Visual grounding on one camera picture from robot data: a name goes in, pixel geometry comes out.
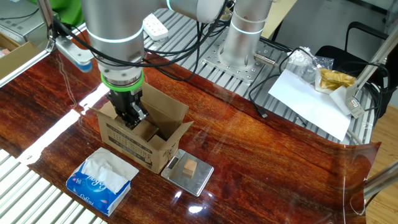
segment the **yellow package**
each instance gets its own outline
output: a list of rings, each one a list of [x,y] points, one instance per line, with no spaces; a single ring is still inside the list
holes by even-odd
[[[341,86],[345,86],[346,88],[355,84],[355,77],[351,75],[347,75],[345,73],[321,68],[321,82],[319,87],[324,90],[332,90],[335,91]]]

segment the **gray cable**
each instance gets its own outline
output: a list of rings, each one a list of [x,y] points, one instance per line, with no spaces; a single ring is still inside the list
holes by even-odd
[[[349,135],[351,135],[351,137],[353,138],[353,139],[355,139],[355,141],[358,143],[358,144],[363,144],[363,142],[359,139],[359,137],[352,131],[352,130],[347,130],[347,132],[348,132],[348,134]]]

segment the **white power strip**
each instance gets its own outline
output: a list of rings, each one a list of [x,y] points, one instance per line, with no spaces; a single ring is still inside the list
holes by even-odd
[[[169,36],[169,30],[153,14],[149,14],[144,19],[144,30],[154,41],[162,40]]]

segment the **wall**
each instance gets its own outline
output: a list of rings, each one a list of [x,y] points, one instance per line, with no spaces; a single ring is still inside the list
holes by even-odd
[[[388,10],[393,2],[393,0],[363,0],[372,5],[379,6],[380,8]]]

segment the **green ring light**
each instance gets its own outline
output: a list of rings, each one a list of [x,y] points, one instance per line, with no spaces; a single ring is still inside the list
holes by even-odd
[[[101,73],[101,80],[102,80],[102,82],[103,82],[108,88],[110,88],[110,89],[113,90],[113,91],[118,91],[118,92],[133,91],[133,90],[136,90],[136,89],[138,89],[139,87],[141,87],[142,82],[144,81],[144,71],[141,72],[141,78],[138,80],[138,82],[135,83],[135,84],[132,85],[132,86],[120,87],[120,86],[111,85],[110,83],[108,83],[108,82],[105,80],[105,77],[104,77],[104,75],[103,75],[102,73]]]

